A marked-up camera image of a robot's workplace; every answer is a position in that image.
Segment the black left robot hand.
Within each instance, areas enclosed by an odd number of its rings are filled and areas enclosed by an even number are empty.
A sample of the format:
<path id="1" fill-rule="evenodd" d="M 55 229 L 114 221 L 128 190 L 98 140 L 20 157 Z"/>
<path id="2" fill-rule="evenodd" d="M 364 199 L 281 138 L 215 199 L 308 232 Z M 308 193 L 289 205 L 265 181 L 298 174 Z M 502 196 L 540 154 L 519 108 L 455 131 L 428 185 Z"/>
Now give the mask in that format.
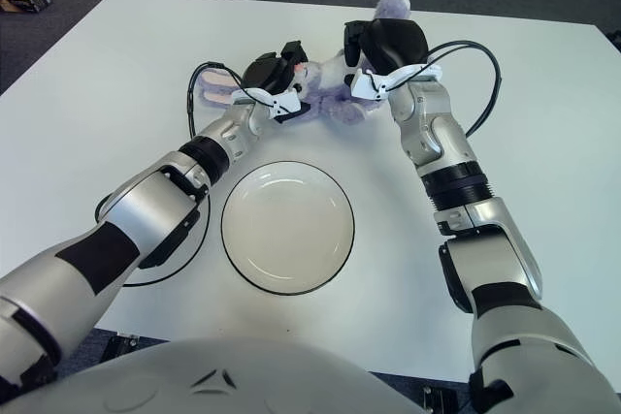
<path id="1" fill-rule="evenodd" d="M 270 118 L 278 123 L 300 117 L 311 105 L 298 97 L 293 84 L 295 67 L 307 61 L 300 41 L 287 42 L 280 54 L 267 52 L 256 58 L 242 77 L 242 88 L 268 106 Z"/>

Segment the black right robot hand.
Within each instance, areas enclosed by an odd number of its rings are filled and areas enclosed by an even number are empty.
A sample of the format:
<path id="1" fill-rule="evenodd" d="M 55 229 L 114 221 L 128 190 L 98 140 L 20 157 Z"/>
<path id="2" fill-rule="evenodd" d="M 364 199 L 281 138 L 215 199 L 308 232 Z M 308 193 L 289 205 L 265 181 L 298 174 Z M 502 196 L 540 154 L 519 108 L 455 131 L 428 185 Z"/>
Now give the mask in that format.
<path id="1" fill-rule="evenodd" d="M 428 53 L 426 37 L 412 20 L 351 21 L 344 27 L 343 54 L 353 71 L 344 81 L 352 96 L 377 100 L 421 71 Z"/>

